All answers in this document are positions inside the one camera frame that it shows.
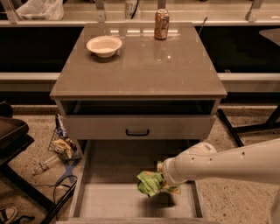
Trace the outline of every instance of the white bowl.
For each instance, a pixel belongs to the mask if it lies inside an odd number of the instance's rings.
[[[113,36],[100,36],[87,42],[87,49],[101,58],[113,56],[121,46],[122,41]]]

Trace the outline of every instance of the sandal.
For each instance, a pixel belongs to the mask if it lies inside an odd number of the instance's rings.
[[[18,210],[14,206],[7,206],[0,209],[0,224],[12,223],[18,215]]]

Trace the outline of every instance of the drawer front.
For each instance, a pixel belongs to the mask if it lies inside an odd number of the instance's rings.
[[[67,116],[63,123],[73,139],[205,139],[215,115]]]

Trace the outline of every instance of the drawer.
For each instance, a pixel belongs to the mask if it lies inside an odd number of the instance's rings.
[[[137,190],[137,175],[155,171],[155,161],[179,154],[180,146],[179,140],[87,141],[67,223],[148,223],[141,222],[142,218],[150,218],[149,223],[163,218],[173,221],[170,223],[196,220],[202,211],[197,210],[200,202],[195,182],[183,184],[180,195],[161,192],[149,198]]]
[[[63,118],[73,139],[199,139],[208,137],[215,115],[115,115]]]

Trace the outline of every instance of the black metal frame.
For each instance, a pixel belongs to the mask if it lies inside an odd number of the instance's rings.
[[[34,139],[32,137],[28,135],[22,136],[9,146],[8,149],[0,151],[0,172],[48,212],[47,216],[41,222],[41,224],[47,224],[50,223],[68,199],[73,196],[75,183],[67,190],[57,203],[54,203],[43,193],[39,192],[35,187],[30,185],[26,180],[18,176],[18,174],[8,166],[8,163],[33,142]]]
[[[269,119],[265,123],[249,125],[249,126],[241,126],[241,127],[233,127],[222,111],[222,109],[218,109],[218,117],[225,123],[232,137],[236,141],[239,147],[244,146],[244,143],[239,138],[238,134],[241,133],[249,133],[249,132],[258,132],[264,130],[275,130],[280,128],[280,122],[277,122],[277,119],[280,117],[280,105],[273,111],[270,115]]]

